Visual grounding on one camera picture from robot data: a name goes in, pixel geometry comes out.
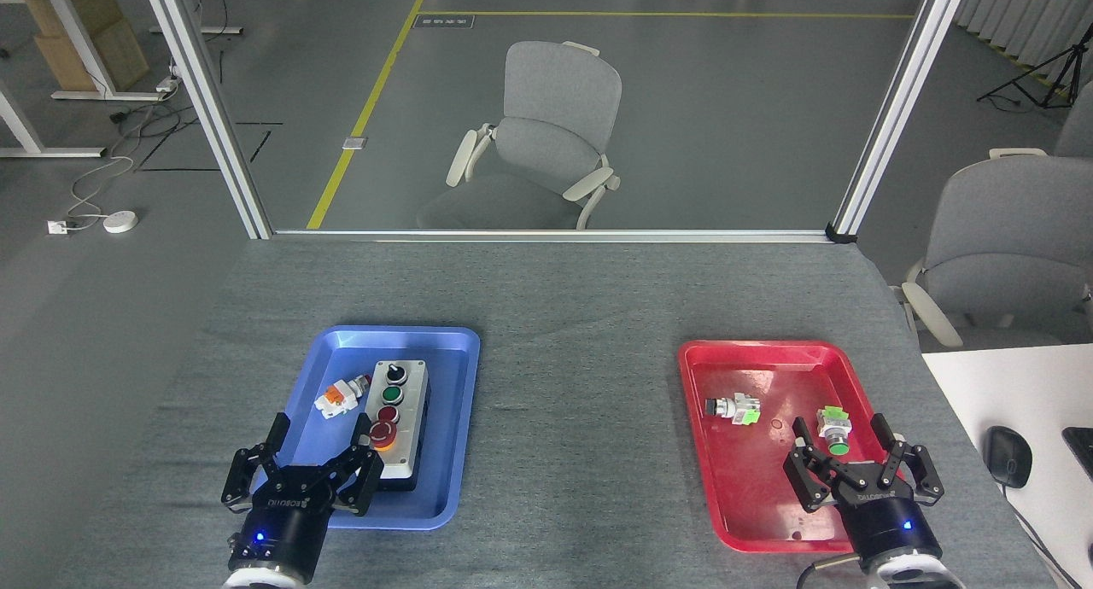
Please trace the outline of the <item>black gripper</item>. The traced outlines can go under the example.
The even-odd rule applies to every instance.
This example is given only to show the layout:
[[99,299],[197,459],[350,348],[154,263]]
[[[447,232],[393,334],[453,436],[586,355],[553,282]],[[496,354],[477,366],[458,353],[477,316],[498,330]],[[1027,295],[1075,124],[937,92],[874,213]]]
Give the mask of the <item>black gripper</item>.
[[[230,585],[307,585],[334,509],[363,516],[379,487],[383,460],[368,434],[353,434],[350,446],[320,467],[277,466],[290,419],[278,411],[265,441],[240,448],[231,460],[221,503],[231,513],[249,509],[243,529],[231,538]],[[254,473],[265,483],[251,496]]]
[[[816,449],[803,417],[795,417],[792,429],[795,444],[781,469],[807,513],[835,506],[863,572],[912,551],[941,557],[917,504],[933,506],[944,496],[944,484],[925,446],[909,444],[891,429],[885,415],[875,413],[871,429],[886,450],[885,464],[851,462],[847,468],[853,478],[843,479],[844,466]],[[902,464],[910,469],[914,495],[909,484],[897,478]]]

